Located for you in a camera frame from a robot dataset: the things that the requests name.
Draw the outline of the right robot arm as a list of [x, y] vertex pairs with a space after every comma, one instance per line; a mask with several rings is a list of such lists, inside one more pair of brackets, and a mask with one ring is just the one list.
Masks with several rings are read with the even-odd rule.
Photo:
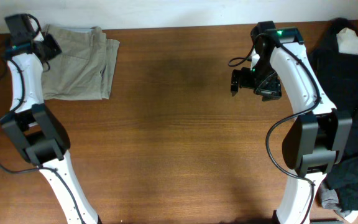
[[232, 67], [231, 93], [251, 89], [263, 101], [287, 93], [293, 113], [268, 130], [265, 147], [272, 164], [287, 177], [284, 195], [271, 223], [310, 223], [319, 186], [338, 164], [352, 126], [349, 113], [328, 98], [308, 60], [296, 27], [278, 29], [274, 22], [258, 22], [251, 30], [252, 48]]

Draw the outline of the khaki green shorts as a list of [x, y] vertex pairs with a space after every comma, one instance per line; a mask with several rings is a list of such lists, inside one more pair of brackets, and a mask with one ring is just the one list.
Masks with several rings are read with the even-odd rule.
[[100, 27], [62, 28], [48, 25], [62, 53], [49, 61], [42, 75], [45, 100], [102, 100], [112, 92], [120, 41], [109, 39]]

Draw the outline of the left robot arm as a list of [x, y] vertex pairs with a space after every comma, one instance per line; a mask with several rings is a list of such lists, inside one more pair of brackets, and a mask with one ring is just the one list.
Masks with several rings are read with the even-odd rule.
[[68, 133], [44, 103], [44, 64], [61, 53], [55, 39], [43, 35], [30, 14], [5, 17], [12, 45], [4, 59], [12, 77], [13, 99], [2, 130], [20, 156], [51, 186], [68, 223], [101, 223], [76, 178]]

